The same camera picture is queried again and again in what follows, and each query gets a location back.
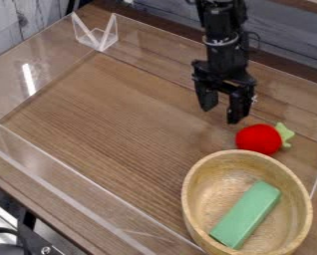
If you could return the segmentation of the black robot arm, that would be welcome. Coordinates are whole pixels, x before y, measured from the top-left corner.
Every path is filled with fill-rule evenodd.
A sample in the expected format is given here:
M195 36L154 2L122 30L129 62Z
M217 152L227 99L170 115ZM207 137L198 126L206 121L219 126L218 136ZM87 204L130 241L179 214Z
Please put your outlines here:
M194 89L205 112L218 105L218 94L229 95L226 119L235 125L249 116L257 81L248 73L249 35L245 0L185 0L195 6L206 59L191 62Z

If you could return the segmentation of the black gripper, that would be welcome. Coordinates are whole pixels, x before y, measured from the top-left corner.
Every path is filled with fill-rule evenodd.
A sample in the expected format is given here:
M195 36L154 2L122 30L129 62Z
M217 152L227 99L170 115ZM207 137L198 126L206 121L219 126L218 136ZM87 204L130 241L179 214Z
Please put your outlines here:
M254 98L256 80L248 72L249 37L203 37L202 43L206 59L191 62L199 107L210 111L218 105L218 93L229 94L227 123L235 125L248 117Z

